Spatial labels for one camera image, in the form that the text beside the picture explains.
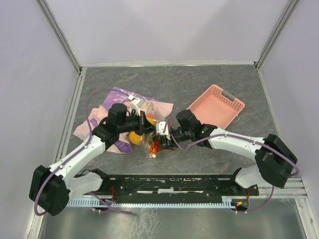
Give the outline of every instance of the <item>reflective metal surface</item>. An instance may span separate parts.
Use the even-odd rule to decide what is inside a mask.
[[[263,200],[250,200],[251,208]],[[305,239],[294,199],[273,199],[260,211],[131,208],[135,215],[66,208],[46,216],[41,239]]]

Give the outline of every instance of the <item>white wall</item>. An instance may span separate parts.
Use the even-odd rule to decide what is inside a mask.
[[[262,68],[283,140],[298,166],[319,222],[319,1],[300,1]]]
[[[34,0],[0,7],[0,231],[23,238],[34,169],[55,157],[76,72]]]
[[[288,0],[47,0],[82,66],[257,61]]]

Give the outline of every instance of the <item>red wire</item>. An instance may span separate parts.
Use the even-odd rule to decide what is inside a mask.
[[[246,197],[246,200],[247,200],[247,199],[249,199],[249,190],[248,190],[248,188],[246,190],[247,190],[247,197]]]
[[[115,202],[115,203],[118,203],[118,201],[119,201],[119,199],[120,199],[119,194],[117,193],[117,191],[115,191],[114,186],[111,186],[110,189],[112,190],[112,199],[114,198],[114,193],[116,193],[117,199],[116,199],[116,202]]]

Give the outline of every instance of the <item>pink plastic crate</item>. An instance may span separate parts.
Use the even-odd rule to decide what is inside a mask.
[[[225,129],[244,107],[242,101],[219,86],[212,85],[188,109],[201,123]]]

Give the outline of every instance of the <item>gray marble surface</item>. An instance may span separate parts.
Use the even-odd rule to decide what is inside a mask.
[[[91,94],[117,86],[163,102],[174,103],[176,114],[186,109],[208,87],[217,84],[245,103],[245,108],[227,127],[228,131],[249,136],[276,133],[261,81],[254,66],[161,66],[88,68],[72,132],[85,120],[85,105]],[[98,107],[108,93],[96,95],[89,109]],[[68,152],[81,140],[71,136]],[[108,174],[231,174],[239,167],[254,164],[240,155],[208,148],[193,147],[189,152],[176,150],[149,159],[145,149],[132,145],[131,154],[105,152],[85,168],[100,168]]]

